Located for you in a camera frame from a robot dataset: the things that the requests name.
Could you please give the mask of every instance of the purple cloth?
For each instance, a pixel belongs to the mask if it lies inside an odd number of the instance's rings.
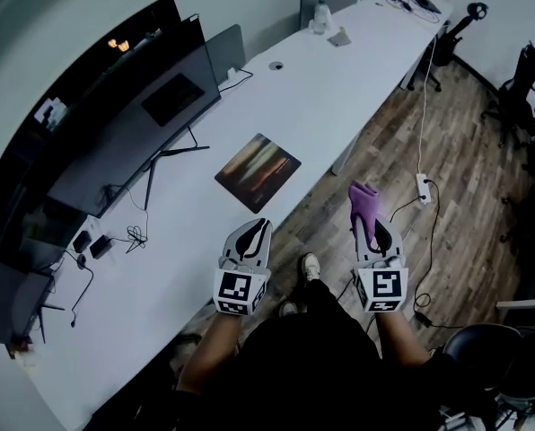
[[[367,243],[371,244],[375,237],[375,219],[379,210],[379,191],[369,184],[362,184],[357,180],[351,182],[349,187],[349,199],[351,200],[351,225],[355,232],[355,220],[361,217],[364,223]]]

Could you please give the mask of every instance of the table leg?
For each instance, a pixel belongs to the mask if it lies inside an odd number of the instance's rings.
[[[357,142],[357,139],[359,138],[360,135],[361,135],[361,131],[357,133],[357,136],[355,136],[354,140],[352,140],[349,143],[346,149],[337,158],[336,162],[333,163],[333,166],[331,166],[331,173],[334,176],[338,176],[341,170],[343,169],[343,167],[346,165],[347,158],[349,158],[351,151],[354,149],[355,142]]]
[[[423,57],[424,53],[425,53],[425,50],[423,51],[423,53],[419,55],[419,57],[417,58],[417,61],[413,63],[413,66],[411,66],[411,68],[403,77],[403,80],[401,80],[401,84],[399,85],[399,88],[401,88],[402,90],[407,90],[409,86],[409,82],[413,78],[413,75],[415,74],[415,71],[417,70],[417,67],[419,66],[419,62],[421,62],[421,58]]]

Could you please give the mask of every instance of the white marker cube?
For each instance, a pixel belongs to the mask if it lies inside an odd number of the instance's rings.
[[[264,275],[226,269],[215,271],[214,303],[218,312],[250,315],[256,311],[266,293]]]
[[[355,288],[366,312],[395,312],[408,294],[408,269],[356,268]]]

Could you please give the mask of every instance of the wooden floor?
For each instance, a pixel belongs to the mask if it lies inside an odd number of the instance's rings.
[[[509,141],[504,148],[498,148],[498,123],[479,118],[490,97],[478,80],[456,64],[440,69],[437,76],[442,80],[443,91],[427,88],[421,171],[437,183],[441,206],[434,233],[433,269],[419,290],[432,296],[425,314],[434,324],[497,321],[495,302],[512,298],[518,285],[514,256],[508,245],[499,241],[499,236],[513,224],[501,197],[508,194],[521,199],[526,195],[530,181],[521,169],[525,152],[515,152]],[[267,295],[259,311],[246,322],[242,342],[292,292],[296,262],[304,253],[317,254],[322,279],[335,295],[349,282],[355,261],[347,198],[352,180],[369,182],[381,192],[380,212],[385,216],[417,195],[422,81],[417,79],[414,92],[399,87],[393,92],[365,126],[340,175],[325,174],[276,231]],[[436,198],[433,187],[432,196]],[[407,255],[409,298],[405,313],[409,318],[413,315],[411,295],[429,267],[429,239],[436,208],[436,202],[425,207],[416,202],[399,211],[393,221],[401,232]],[[367,326],[371,315],[363,312],[353,286],[349,286],[340,303]],[[201,329],[212,312],[201,312],[189,324],[190,329],[195,325]],[[428,348],[438,346],[453,333],[448,329],[425,329],[415,319],[411,323]],[[377,341],[374,325],[369,333]]]

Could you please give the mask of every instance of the white cable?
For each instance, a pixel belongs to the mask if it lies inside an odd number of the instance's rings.
[[[421,129],[419,131],[419,159],[417,160],[417,174],[421,172],[421,141],[423,140],[423,124],[425,123],[425,114],[427,112],[427,80],[429,79],[429,72],[431,71],[431,63],[433,62],[433,54],[435,52],[435,44],[437,43],[437,36],[433,38],[433,50],[431,51],[431,58],[429,59],[429,67],[425,74],[425,81],[423,82],[423,117],[421,118]]]

